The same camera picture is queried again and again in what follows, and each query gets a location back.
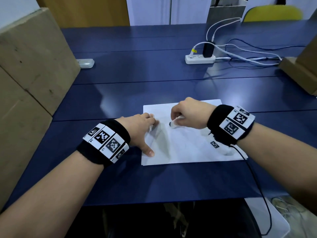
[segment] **blue table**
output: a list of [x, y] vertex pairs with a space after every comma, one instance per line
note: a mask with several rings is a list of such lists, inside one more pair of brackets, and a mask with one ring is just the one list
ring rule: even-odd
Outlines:
[[[64, 30], [76, 58], [93, 58], [95, 66], [78, 75], [6, 207], [70, 155], [100, 120], [141, 113], [145, 104], [178, 102], [187, 96], [220, 98], [225, 104], [240, 104], [253, 112], [257, 122], [317, 147], [317, 99], [277, 67], [259, 68], [233, 61], [185, 64], [184, 56], [205, 40], [207, 28], [191, 24]], [[240, 38], [274, 48], [306, 45], [316, 34], [317, 23], [313, 21], [257, 22], [227, 26], [219, 30], [215, 40], [224, 44]], [[302, 49], [274, 53], [297, 56]], [[260, 56], [236, 48], [228, 50], [244, 57]], [[250, 163], [265, 195], [285, 193], [266, 171], [251, 159]], [[131, 148], [105, 169], [85, 205], [257, 196], [260, 193], [243, 161], [144, 167], [140, 150]]]

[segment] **wristband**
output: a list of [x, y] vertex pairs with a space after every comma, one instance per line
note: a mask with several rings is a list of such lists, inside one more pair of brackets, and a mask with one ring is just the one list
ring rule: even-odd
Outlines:
[[91, 162], [107, 167], [129, 149], [130, 140], [128, 131], [117, 120], [110, 119], [86, 134], [77, 150]]
[[235, 145], [251, 131], [255, 116], [240, 106], [221, 104], [210, 115], [207, 127], [216, 141], [227, 146]]

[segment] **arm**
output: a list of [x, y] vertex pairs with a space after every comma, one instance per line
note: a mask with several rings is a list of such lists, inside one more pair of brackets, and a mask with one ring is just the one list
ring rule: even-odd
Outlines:
[[[216, 107], [192, 98], [174, 106], [171, 119], [180, 114], [181, 126], [206, 128]], [[278, 131], [255, 123], [238, 146], [267, 170], [301, 204], [317, 214], [317, 149]]]
[[[121, 117], [130, 145], [148, 156], [144, 135], [155, 124], [147, 113]], [[104, 166], [75, 151], [0, 215], [0, 237], [64, 237]]]

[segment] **black power adapter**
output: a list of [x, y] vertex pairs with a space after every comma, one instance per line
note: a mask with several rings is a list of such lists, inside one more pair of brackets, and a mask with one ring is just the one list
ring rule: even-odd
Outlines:
[[204, 57], [211, 57], [214, 53], [215, 46], [210, 43], [204, 43], [204, 49], [203, 49], [203, 56]]

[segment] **yellow chair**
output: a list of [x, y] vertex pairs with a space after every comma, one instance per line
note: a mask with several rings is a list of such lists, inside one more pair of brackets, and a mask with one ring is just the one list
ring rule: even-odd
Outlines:
[[291, 5], [266, 5], [251, 8], [243, 21], [302, 20], [302, 11]]

